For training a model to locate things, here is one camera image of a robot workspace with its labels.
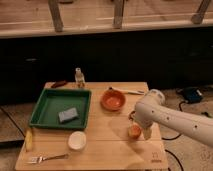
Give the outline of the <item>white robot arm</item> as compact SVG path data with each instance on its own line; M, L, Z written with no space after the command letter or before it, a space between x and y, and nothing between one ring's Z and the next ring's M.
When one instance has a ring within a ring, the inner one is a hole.
M174 110L165 107L164 103L164 94L151 89L135 104L134 121L148 138L151 126L156 122L213 148L213 118Z

